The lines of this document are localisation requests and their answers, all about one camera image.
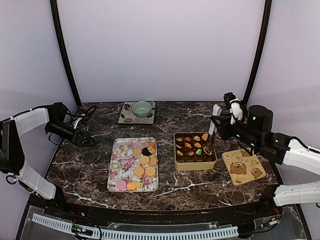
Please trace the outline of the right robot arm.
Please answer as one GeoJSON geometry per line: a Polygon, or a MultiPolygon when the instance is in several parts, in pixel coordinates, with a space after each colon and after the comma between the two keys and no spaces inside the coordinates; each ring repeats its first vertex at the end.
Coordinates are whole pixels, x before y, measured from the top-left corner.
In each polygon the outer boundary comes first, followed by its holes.
{"type": "MultiPolygon", "coordinates": [[[[214,132],[222,140],[235,138],[250,149],[250,155],[260,155],[270,162],[297,167],[316,175],[320,173],[320,151],[304,144],[298,137],[272,132],[273,112],[262,105],[252,105],[242,109],[236,101],[228,105],[229,112],[222,113],[219,105],[212,108],[211,122],[214,132]],[[247,111],[247,118],[240,114],[247,111]]],[[[297,185],[271,185],[265,188],[260,202],[255,205],[255,213],[266,217],[275,206],[292,204],[320,205],[320,183],[297,185]]]]}

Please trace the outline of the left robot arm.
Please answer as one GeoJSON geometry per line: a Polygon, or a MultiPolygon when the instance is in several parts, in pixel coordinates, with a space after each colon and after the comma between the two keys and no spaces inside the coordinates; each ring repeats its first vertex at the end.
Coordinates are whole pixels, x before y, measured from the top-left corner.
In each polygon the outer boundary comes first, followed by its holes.
{"type": "Polygon", "coordinates": [[[92,106],[82,114],[72,114],[62,103],[55,102],[31,108],[0,123],[0,171],[10,184],[19,182],[26,189],[51,203],[51,210],[60,218],[67,218],[70,206],[64,202],[63,190],[47,181],[27,162],[21,137],[44,127],[46,134],[54,134],[73,145],[86,148],[96,146],[90,134],[80,126],[86,123],[97,107],[92,106]]]}

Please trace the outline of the pink round sandwich cookie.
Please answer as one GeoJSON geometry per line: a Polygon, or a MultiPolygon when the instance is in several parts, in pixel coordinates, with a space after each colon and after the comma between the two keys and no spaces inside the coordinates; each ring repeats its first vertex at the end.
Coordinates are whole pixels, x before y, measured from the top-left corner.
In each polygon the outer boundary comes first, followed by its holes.
{"type": "Polygon", "coordinates": [[[119,180],[115,186],[119,191],[124,191],[127,188],[127,183],[124,180],[119,180]]]}

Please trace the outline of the green sandwich cookie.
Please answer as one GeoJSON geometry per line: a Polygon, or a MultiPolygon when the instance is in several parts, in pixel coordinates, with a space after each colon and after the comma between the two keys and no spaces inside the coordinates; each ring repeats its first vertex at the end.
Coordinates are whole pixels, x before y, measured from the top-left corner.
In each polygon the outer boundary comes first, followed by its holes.
{"type": "Polygon", "coordinates": [[[203,153],[202,149],[198,149],[195,154],[198,155],[198,156],[201,156],[203,153]]]}

